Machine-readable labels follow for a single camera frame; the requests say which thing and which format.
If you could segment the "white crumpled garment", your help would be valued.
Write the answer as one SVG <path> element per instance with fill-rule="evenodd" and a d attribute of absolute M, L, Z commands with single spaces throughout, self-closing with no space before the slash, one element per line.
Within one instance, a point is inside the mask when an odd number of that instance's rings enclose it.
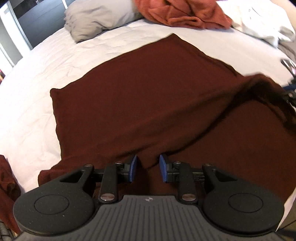
<path fill-rule="evenodd" d="M 217 1 L 232 20 L 231 26 L 274 47 L 293 42 L 295 30 L 286 11 L 271 1 Z"/>

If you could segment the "dark red sweater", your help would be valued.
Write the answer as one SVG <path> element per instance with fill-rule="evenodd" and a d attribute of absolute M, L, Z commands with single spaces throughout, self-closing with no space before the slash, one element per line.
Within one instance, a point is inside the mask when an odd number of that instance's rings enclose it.
<path fill-rule="evenodd" d="M 38 186 L 85 164 L 138 155 L 128 193 L 164 194 L 158 156 L 210 162 L 287 201 L 295 190 L 295 111 L 263 74 L 243 76 L 172 34 L 52 88 L 60 161 Z"/>

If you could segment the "grey pillow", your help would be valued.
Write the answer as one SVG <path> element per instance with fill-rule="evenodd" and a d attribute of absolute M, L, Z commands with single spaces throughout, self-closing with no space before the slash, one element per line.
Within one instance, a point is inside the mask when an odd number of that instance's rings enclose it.
<path fill-rule="evenodd" d="M 64 28 L 77 43 L 141 18 L 134 1 L 74 1 L 65 10 Z"/>

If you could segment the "smartphone on bed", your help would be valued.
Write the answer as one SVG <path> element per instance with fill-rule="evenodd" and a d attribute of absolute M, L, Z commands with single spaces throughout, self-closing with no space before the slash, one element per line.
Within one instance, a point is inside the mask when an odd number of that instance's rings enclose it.
<path fill-rule="evenodd" d="M 293 63 L 293 61 L 291 61 L 290 59 L 280 59 L 280 62 L 283 66 L 285 66 L 285 68 L 287 68 L 287 70 L 291 73 L 291 75 L 293 77 L 296 76 L 296 67 L 295 64 Z"/>

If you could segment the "grey bed sheet mattress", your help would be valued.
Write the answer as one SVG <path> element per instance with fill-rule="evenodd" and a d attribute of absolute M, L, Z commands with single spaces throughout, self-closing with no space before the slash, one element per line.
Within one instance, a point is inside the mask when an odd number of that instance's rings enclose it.
<path fill-rule="evenodd" d="M 8 228 L 18 229 L 13 199 L 36 188 L 39 173 L 61 159 L 50 90 L 172 33 L 241 74 L 261 72 L 279 84 L 288 80 L 280 50 L 234 29 L 169 28 L 138 20 L 79 44 L 67 30 L 58 30 L 20 60 L 1 84 L 1 173 L 9 184 L 1 190 L 1 220 Z"/>

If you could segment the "black sliding wardrobe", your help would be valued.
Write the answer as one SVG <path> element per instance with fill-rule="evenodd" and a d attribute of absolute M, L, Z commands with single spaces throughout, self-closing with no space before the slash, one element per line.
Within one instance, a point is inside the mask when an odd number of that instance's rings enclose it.
<path fill-rule="evenodd" d="M 10 1 L 12 10 L 34 48 L 65 25 L 65 11 L 74 0 Z"/>

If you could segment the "orange fleece blanket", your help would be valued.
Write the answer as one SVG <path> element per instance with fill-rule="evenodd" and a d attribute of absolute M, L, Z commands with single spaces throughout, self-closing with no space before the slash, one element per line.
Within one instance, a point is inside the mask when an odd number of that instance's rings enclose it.
<path fill-rule="evenodd" d="M 232 24 L 217 1 L 137 0 L 135 5 L 147 20 L 169 27 L 227 30 Z"/>

